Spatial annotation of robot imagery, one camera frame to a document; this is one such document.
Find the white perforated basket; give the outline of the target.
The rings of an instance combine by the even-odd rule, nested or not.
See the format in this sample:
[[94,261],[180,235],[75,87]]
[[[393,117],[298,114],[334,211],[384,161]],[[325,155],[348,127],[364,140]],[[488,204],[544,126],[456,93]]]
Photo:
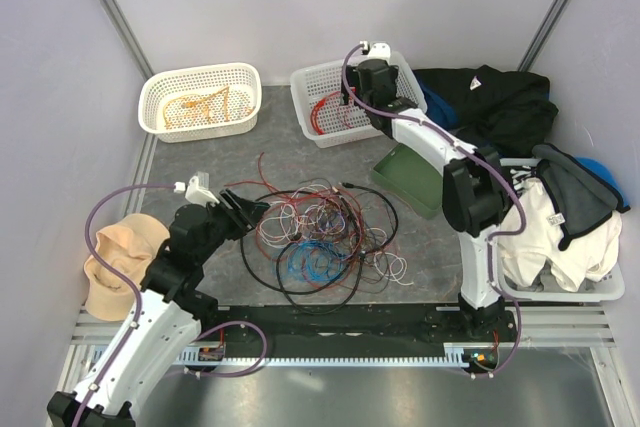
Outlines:
[[158,73],[143,85],[139,126],[164,143],[245,134],[257,124],[262,102],[255,67],[232,62]]
[[[361,53],[354,54],[349,65],[369,60]],[[422,111],[427,103],[421,87],[401,53],[393,51],[387,61],[399,68],[397,93],[414,102]],[[295,71],[290,77],[291,95],[298,123],[304,136],[319,148],[379,137],[382,133],[370,125],[366,111],[351,98],[342,99],[342,65],[336,60]]]

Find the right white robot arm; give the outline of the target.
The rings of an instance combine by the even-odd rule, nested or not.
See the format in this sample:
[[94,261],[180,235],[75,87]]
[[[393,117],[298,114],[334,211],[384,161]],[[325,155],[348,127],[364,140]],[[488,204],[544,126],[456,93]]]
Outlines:
[[399,69],[381,58],[356,65],[344,60],[343,93],[366,112],[371,125],[435,168],[442,177],[442,211],[458,233],[463,281],[458,315],[467,339],[483,339],[494,328],[489,308],[500,293],[495,280],[494,240],[506,210],[510,183],[496,153],[463,142],[431,121],[418,105],[397,94]]

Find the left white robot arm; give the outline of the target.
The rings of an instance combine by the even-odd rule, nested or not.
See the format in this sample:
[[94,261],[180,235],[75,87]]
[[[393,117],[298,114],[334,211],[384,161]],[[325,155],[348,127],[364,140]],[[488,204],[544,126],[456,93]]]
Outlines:
[[197,291],[204,263],[227,240],[255,229],[269,206],[228,189],[219,195],[197,184],[169,190],[187,203],[139,284],[126,279],[133,306],[98,363],[70,393],[47,405],[55,426],[133,426],[150,394],[180,353],[219,329],[216,299]]

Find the green plastic tray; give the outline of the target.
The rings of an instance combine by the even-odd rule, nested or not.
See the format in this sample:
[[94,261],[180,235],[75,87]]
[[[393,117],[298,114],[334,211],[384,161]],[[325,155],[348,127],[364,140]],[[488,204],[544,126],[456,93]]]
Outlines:
[[372,168],[371,179],[425,219],[441,211],[442,175],[403,144],[396,145]]

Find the beige bucket hat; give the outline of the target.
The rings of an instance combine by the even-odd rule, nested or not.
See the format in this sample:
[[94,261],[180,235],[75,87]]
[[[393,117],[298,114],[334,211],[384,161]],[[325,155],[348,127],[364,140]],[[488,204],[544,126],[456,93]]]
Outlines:
[[[117,272],[137,287],[155,258],[169,231],[156,218],[134,213],[96,232],[95,250]],[[110,272],[92,255],[85,261],[89,280],[85,308],[102,321],[122,321],[130,313],[135,295],[121,278]]]

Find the black and blue jacket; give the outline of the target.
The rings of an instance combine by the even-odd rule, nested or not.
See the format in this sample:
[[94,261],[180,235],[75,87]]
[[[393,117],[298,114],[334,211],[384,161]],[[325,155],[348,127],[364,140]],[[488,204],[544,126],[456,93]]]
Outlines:
[[505,157],[529,157],[550,134],[556,105],[550,81],[526,71],[478,68],[417,69],[428,118],[478,147],[491,146]]

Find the white cloth garment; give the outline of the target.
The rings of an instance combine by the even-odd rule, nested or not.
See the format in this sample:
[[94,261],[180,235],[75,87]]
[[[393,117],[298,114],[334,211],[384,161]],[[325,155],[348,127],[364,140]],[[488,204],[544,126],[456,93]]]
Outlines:
[[617,212],[591,233],[573,240],[562,251],[560,215],[542,182],[529,178],[523,183],[520,203],[526,228],[517,236],[500,236],[498,250],[504,275],[522,288],[529,288],[544,267],[549,267],[559,287],[576,292],[585,280],[601,281],[612,270],[619,254],[622,230]]

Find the blue cloth item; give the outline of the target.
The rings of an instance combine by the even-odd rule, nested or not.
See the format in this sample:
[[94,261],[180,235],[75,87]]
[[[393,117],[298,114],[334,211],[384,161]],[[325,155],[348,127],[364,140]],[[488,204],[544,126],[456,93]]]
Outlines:
[[629,207],[629,203],[627,202],[627,199],[625,198],[621,188],[615,180],[615,177],[606,166],[595,159],[587,157],[577,157],[576,161],[579,162],[584,168],[591,171],[594,175],[601,178],[604,182],[608,183],[617,192],[622,201],[623,209]]

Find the grey black-trimmed garment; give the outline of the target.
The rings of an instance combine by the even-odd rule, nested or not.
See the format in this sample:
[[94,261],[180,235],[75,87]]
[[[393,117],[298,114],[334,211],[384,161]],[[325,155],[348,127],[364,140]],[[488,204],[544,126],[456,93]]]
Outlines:
[[538,159],[536,176],[551,199],[554,213],[564,218],[559,225],[560,251],[602,226],[614,212],[622,214],[630,210],[613,183],[575,157],[549,143],[536,145],[532,153]]

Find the white laundry bin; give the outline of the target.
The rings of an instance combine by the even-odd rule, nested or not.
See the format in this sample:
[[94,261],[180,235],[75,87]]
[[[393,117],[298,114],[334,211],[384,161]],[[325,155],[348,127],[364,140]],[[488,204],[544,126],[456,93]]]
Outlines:
[[[536,165],[535,165],[535,167],[534,167],[534,169],[533,169],[533,175],[532,175],[532,176],[530,176],[530,177],[528,177],[528,178],[526,178],[526,180],[527,180],[527,179],[529,179],[529,178],[535,178],[535,179],[540,180],[540,179],[536,176],[536,166],[537,166],[537,163],[536,163]],[[524,183],[524,181],[521,183],[521,187],[522,187],[521,195],[522,195],[522,194],[523,194],[523,192],[524,192],[524,187],[523,187],[523,183]],[[559,224],[562,224],[562,223],[564,222],[564,218],[563,218],[563,216],[562,216],[561,214],[559,214],[559,215],[560,215],[560,218],[559,218],[558,223],[559,223]],[[503,223],[502,223],[502,225],[501,225],[501,228],[502,228],[503,230],[508,231],[508,232],[510,233],[509,235],[503,235],[503,236],[517,236],[517,235],[521,234],[521,233],[525,230],[525,228],[526,228],[526,216],[525,216],[525,212],[524,212],[524,209],[523,209],[523,207],[522,207],[522,204],[521,204],[521,203],[520,203],[519,205],[515,205],[515,206],[513,206],[513,207],[511,208],[511,210],[509,211],[509,213],[505,216],[505,218],[504,218],[504,220],[503,220]],[[509,281],[509,283],[510,283],[511,285],[513,285],[513,287],[514,287],[515,289],[517,289],[517,290],[519,290],[519,291],[527,291],[527,290],[531,290],[531,289],[533,289],[533,288],[537,287],[537,285],[542,284],[544,280],[546,280],[546,279],[550,279],[550,280],[551,280],[551,291],[552,291],[552,292],[560,292],[560,293],[562,293],[562,294],[568,294],[568,295],[581,293],[581,292],[583,292],[583,291],[587,290],[591,284],[599,283],[599,282],[603,281],[603,279],[605,278],[605,277],[604,277],[604,278],[603,278],[601,281],[599,281],[599,282],[592,282],[592,281],[589,281],[589,280],[585,280],[585,281],[583,281],[583,283],[582,283],[582,284],[581,284],[581,286],[579,287],[579,290],[578,290],[578,291],[576,291],[576,292],[568,292],[568,291],[565,291],[565,290],[563,290],[563,289],[561,289],[561,288],[559,287],[559,285],[556,283],[556,280],[555,280],[554,276],[551,274],[551,272],[550,272],[550,268],[549,268],[549,267],[544,267],[544,268],[543,268],[543,270],[541,271],[541,273],[538,275],[538,277],[537,277],[537,278],[536,278],[536,280],[534,281],[533,285],[532,285],[531,287],[529,287],[529,288],[522,288],[522,287],[519,287],[519,286],[517,286],[515,283],[513,283],[509,278],[507,278],[505,275],[504,275],[504,277],[506,278],[506,280],[507,280],[507,281]]]

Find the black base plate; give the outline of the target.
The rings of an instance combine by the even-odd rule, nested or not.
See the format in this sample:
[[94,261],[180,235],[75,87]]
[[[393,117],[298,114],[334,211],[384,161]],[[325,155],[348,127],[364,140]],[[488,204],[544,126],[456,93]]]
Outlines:
[[266,336],[266,355],[435,354],[446,343],[504,345],[516,339],[516,321],[509,310],[477,320],[458,306],[438,304],[347,305],[321,316],[282,305],[235,306],[207,317],[203,329],[228,321],[259,327]]

